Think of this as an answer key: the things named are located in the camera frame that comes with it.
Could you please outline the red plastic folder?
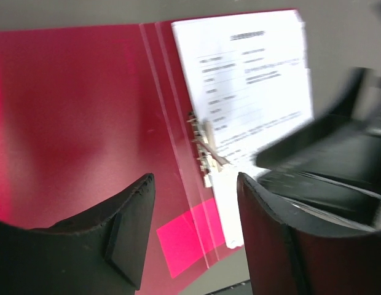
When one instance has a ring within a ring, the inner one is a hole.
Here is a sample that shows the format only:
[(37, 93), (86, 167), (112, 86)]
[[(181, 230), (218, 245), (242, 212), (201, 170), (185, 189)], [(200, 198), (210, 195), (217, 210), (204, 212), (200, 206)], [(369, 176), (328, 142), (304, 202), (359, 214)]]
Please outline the red plastic folder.
[(45, 229), (154, 175), (141, 287), (178, 294), (226, 246), (172, 23), (0, 32), (0, 221)]

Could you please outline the stack of printed papers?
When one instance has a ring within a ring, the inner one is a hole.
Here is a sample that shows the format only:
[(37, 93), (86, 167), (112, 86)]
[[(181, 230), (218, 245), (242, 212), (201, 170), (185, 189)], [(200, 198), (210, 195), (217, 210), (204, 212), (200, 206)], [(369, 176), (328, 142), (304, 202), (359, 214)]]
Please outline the stack of printed papers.
[(226, 246), (243, 245), (239, 172), (258, 176), (253, 157), (313, 117), (305, 23), (296, 9), (173, 22), (192, 109), (212, 124), (218, 155), (232, 165), (213, 175)]

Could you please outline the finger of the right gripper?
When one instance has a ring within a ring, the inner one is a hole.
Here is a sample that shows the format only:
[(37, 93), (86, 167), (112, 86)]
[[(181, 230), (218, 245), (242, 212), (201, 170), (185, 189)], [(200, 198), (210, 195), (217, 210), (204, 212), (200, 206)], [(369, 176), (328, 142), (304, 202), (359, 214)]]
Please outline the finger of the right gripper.
[(261, 186), (348, 226), (381, 227), (381, 99), (365, 118), (353, 115), (369, 74), (352, 69), (322, 115), (255, 157)]

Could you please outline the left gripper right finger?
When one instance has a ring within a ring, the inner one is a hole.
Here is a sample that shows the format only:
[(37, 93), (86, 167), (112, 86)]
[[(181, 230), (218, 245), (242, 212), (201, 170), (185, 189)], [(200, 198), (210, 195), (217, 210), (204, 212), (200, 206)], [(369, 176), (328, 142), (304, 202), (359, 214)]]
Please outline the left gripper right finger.
[(381, 230), (311, 215), (245, 173), (237, 196), (254, 294), (381, 294)]

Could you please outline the metal folder clip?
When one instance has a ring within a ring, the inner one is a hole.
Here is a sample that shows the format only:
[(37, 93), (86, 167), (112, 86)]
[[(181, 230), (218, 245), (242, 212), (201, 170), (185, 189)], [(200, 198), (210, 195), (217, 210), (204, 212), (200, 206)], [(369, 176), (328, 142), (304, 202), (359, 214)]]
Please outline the metal folder clip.
[(232, 164), (225, 157), (218, 155), (212, 124), (208, 120), (199, 120), (191, 111), (187, 122), (192, 127), (194, 136), (192, 142), (197, 148), (197, 160), (200, 162), (204, 186), (211, 188), (213, 175), (222, 172)]

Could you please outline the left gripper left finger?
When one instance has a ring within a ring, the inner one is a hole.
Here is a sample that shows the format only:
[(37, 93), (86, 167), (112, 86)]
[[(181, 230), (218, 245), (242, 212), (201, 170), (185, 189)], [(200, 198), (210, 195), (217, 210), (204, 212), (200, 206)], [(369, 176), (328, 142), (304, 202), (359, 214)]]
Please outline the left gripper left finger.
[(148, 173), (45, 229), (0, 221), (0, 294), (134, 294), (154, 201), (154, 175)]

